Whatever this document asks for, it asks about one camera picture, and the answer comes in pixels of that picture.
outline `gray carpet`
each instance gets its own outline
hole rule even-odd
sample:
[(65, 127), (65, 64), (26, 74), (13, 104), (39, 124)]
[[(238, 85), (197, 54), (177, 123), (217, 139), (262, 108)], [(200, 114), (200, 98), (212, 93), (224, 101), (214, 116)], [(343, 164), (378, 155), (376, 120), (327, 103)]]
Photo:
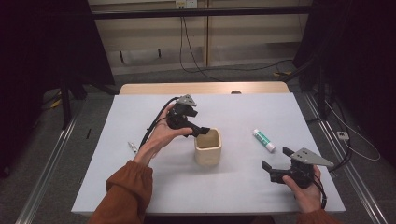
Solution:
[[(247, 69), (265, 65), (236, 65), (227, 68)], [(280, 71), (290, 71), (293, 70), (293, 66), (290, 63), (281, 63), (278, 69)], [(270, 69), (249, 72), (217, 70), (205, 72), (205, 74), (223, 81), (268, 81), (277, 80), (277, 77), (272, 75), (274, 71), (276, 71), (276, 68), (271, 67)], [(182, 70), (115, 76), (115, 79), (117, 82), (116, 87), (113, 87), (115, 89), (119, 89), (125, 83), (212, 81), (199, 73), (191, 74)], [(305, 119), (312, 119), (313, 114), (298, 88), (297, 79), (294, 79), (288, 85), (290, 90), (294, 92)], [(33, 223), (85, 223), (88, 220), (84, 216), (71, 213), (70, 210), (77, 197), (80, 182), (88, 169), (113, 97), (90, 86), (86, 90), (89, 93), (88, 97), (84, 102), (81, 114), (59, 160), (55, 173), (49, 182), (49, 187), (36, 211)], [(49, 92), (44, 98), (48, 98), (52, 94), (53, 92)], [(347, 106), (343, 106), (343, 108), (348, 123), (356, 128), (359, 124), (355, 123), (354, 119), (347, 113)], [(25, 150), (19, 156), (17, 162), (11, 166), (11, 176), (1, 180), (1, 223), (15, 223), (17, 220), (24, 203), (35, 185), (35, 181), (39, 178), (46, 160), (58, 140), (63, 122), (62, 115), (61, 106), (43, 111)], [(338, 123), (333, 115), (329, 115), (329, 122), (336, 130)], [(331, 161), (337, 161), (318, 123), (309, 124), (309, 128), (322, 156)], [(352, 146), (372, 157), (375, 155), (373, 150), (355, 135), (352, 135)], [(374, 194), (389, 223), (392, 223), (393, 220), (396, 220), (396, 215), (393, 212), (396, 210), (395, 169), (383, 159), (380, 161), (366, 161), (354, 156), (351, 162), (355, 165), (369, 190)], [(344, 223), (373, 223), (343, 169), (338, 170), (335, 174), (336, 177), (333, 181), (346, 206), (346, 212), (333, 215)], [(278, 224), (294, 223), (295, 215), (277, 215), (274, 216), (274, 219)], [(190, 221), (186, 221), (187, 219), (173, 220), (173, 223), (199, 223), (201, 219), (196, 218), (196, 222), (191, 222), (193, 217), (190, 217)], [(251, 217), (232, 217), (231, 219), (228, 217), (213, 217), (213, 221), (216, 223), (249, 223), (250, 220)]]

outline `small white object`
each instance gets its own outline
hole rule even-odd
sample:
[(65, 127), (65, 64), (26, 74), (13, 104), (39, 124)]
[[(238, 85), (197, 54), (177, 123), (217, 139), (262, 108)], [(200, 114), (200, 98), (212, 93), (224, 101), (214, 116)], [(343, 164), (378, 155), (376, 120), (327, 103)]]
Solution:
[(273, 152), (274, 149), (276, 149), (276, 146), (258, 129), (253, 130), (253, 135), (268, 149), (268, 151)]
[(176, 9), (182, 9), (186, 7), (186, 0), (176, 0)]
[(195, 160), (203, 166), (219, 164), (221, 155), (221, 137), (219, 130), (211, 128), (207, 134), (198, 135), (195, 140)]
[(187, 0), (186, 8), (198, 8), (197, 0)]
[(340, 140), (349, 140), (349, 136), (347, 132), (337, 132), (338, 139)]
[(134, 145), (132, 142), (128, 142), (129, 147), (134, 151), (134, 153), (137, 152), (137, 147)]

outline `aluminum rail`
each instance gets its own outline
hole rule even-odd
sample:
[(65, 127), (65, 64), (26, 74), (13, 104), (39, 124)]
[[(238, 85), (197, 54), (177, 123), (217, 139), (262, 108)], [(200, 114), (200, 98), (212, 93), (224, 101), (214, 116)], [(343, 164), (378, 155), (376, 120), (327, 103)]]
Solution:
[(41, 200), (44, 197), (44, 194), (47, 191), (47, 188), (50, 184), (50, 179), (52, 178), (53, 173), (55, 172), (55, 167), (58, 164), (59, 159), (62, 156), (64, 148), (66, 146), (67, 141), (74, 129), (76, 124), (78, 115), (80, 114), (82, 107), (84, 106), (85, 101), (78, 101), (76, 106), (76, 114), (70, 120), (67, 127), (61, 132), (58, 142), (55, 145), (55, 148), (52, 150), (52, 153), (49, 157), (49, 160), (41, 173), (41, 176), (38, 178), (35, 183), (35, 187), (29, 195), (29, 198), (23, 207), (20, 216), (18, 217), (16, 224), (30, 224), (32, 223), (35, 213), (38, 209), (38, 206), (41, 203)]
[[(312, 110), (312, 113), (315, 117), (319, 118), (319, 112), (317, 110), (318, 104), (315, 101), (312, 95), (308, 95), (306, 93), (305, 100), (307, 101), (309, 107)], [(346, 154), (342, 144), (339, 142), (336, 134), (332, 130), (329, 122), (327, 120), (321, 120), (318, 122), (321, 130), (323, 131), (325, 137), (329, 141), (329, 144), (335, 153), (337, 159), (341, 161)], [(355, 189), (358, 197), (361, 199), (361, 203), (367, 211), (370, 219), (374, 224), (388, 224), (389, 222), (385, 218), (381, 208), (378, 205), (373, 193), (367, 188), (364, 181), (361, 179), (358, 171), (351, 161), (344, 165), (344, 171), (346, 172), (346, 176), (349, 179), (352, 187)]]

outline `beige cup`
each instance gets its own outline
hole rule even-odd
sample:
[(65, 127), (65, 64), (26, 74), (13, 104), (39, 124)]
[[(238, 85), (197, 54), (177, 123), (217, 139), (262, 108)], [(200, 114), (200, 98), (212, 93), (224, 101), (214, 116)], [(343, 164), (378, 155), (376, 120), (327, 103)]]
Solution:
[(194, 140), (195, 160), (203, 166), (219, 164), (221, 155), (221, 137), (219, 130), (211, 128), (207, 134), (200, 134)]

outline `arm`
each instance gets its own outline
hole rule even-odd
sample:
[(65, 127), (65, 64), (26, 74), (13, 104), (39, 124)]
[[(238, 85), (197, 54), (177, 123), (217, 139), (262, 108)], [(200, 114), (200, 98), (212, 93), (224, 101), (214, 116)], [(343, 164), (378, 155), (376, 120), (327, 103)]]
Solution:
[[(320, 170), (314, 166), (315, 176), (320, 179)], [(293, 191), (300, 207), (301, 214), (297, 217), (297, 224), (338, 224), (341, 223), (320, 208), (320, 191), (312, 184), (307, 189), (300, 189), (294, 180), (284, 175), (283, 181)]]
[[(160, 115), (166, 113), (169, 105)], [(89, 223), (143, 223), (152, 194), (152, 169), (149, 162), (153, 155), (167, 146), (175, 137), (192, 133), (192, 129), (173, 130), (165, 119), (156, 125), (147, 143), (106, 182), (107, 194), (93, 212)]]

